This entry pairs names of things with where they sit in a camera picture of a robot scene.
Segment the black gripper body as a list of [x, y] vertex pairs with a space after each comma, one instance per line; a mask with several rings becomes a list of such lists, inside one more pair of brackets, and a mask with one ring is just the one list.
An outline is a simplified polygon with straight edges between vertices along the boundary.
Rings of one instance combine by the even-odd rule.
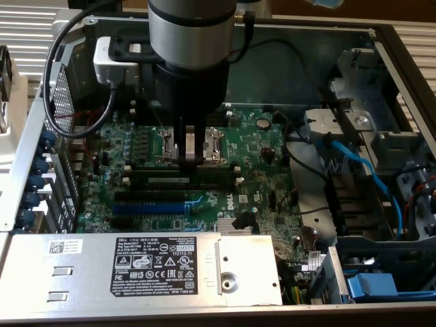
[[195, 70], [161, 63], [155, 66], [156, 99], [181, 116], [204, 116], [224, 101], [228, 77], [227, 61]]

